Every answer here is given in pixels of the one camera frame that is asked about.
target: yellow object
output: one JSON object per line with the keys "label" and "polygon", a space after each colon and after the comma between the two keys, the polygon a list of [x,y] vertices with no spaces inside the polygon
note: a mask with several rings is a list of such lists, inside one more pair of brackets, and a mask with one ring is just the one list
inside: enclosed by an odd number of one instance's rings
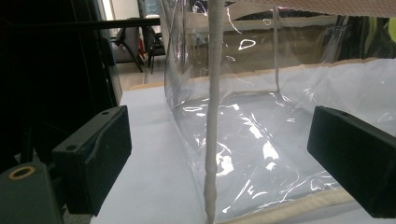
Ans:
{"label": "yellow object", "polygon": [[389,19],[389,35],[393,42],[396,43],[396,18]]}

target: plastic sheet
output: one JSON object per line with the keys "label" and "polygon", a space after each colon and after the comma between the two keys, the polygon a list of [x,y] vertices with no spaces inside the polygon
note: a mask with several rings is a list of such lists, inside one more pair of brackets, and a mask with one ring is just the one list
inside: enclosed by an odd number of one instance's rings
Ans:
{"label": "plastic sheet", "polygon": [[[165,93],[202,192],[209,100],[206,1],[174,6]],[[340,185],[308,154],[316,105],[396,134],[389,19],[227,3],[218,112],[216,221]]]}

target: white table surface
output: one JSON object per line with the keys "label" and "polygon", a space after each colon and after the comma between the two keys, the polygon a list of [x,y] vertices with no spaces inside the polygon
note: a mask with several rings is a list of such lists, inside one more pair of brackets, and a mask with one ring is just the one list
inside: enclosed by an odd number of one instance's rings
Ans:
{"label": "white table surface", "polygon": [[[127,91],[133,149],[98,217],[92,224],[204,224],[191,168],[177,134],[163,87]],[[357,203],[348,203],[295,217],[291,223],[396,223],[373,219]]]}

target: clear plastic bag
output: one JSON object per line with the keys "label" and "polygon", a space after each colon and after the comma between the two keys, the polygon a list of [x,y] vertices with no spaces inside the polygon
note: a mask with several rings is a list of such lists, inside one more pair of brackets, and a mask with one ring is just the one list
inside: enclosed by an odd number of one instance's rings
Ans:
{"label": "clear plastic bag", "polygon": [[[209,100],[206,1],[163,0],[165,93],[203,191]],[[217,222],[340,185],[306,150],[316,105],[396,133],[389,19],[227,2],[216,162]]]}

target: chair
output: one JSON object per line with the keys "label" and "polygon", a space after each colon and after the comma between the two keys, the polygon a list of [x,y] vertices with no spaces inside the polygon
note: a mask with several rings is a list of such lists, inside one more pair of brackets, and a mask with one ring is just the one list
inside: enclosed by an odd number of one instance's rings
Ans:
{"label": "chair", "polygon": [[139,53],[139,28],[126,27],[121,28],[117,34],[116,40],[112,41],[112,48],[116,58],[116,63],[135,62],[140,72],[143,72],[140,64],[142,59]]}
{"label": "chair", "polygon": [[151,74],[154,69],[154,57],[165,55],[161,33],[155,33],[151,26],[142,27],[143,36],[145,37],[145,46],[148,51],[148,66],[151,66]]}

